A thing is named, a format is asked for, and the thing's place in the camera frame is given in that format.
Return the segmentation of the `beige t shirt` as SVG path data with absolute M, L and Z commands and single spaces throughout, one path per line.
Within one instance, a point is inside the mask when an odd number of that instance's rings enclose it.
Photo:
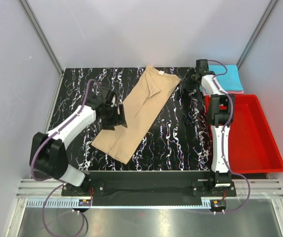
M 103 129 L 91 145 L 127 164 L 180 82 L 176 75 L 147 66 L 122 103 L 127 127 Z

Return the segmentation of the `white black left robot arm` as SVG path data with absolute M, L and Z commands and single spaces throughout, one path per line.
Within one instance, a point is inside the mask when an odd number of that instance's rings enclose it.
M 123 104 L 117 103 L 114 91 L 101 88 L 99 93 L 86 96 L 84 103 L 60 125 L 47 133 L 38 132 L 32 140 L 30 168 L 50 178 L 73 185 L 80 196 L 89 192 L 88 175 L 70 165 L 67 148 L 89 125 L 101 120 L 102 129 L 114 130 L 115 126 L 127 126 Z

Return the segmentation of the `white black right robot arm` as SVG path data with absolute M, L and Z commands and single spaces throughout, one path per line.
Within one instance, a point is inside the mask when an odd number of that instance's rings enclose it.
M 218 82 L 218 76 L 228 72 L 216 74 L 209 69 L 210 61 L 199 59 L 196 66 L 190 69 L 183 79 L 185 90 L 194 89 L 198 85 L 209 95 L 209 106 L 206 122 L 210 125 L 213 140 L 213 158 L 211 175 L 207 182 L 207 189 L 214 196 L 220 195 L 231 186 L 231 169 L 229 165 L 229 133 L 234 118 L 235 97 L 230 95 Z

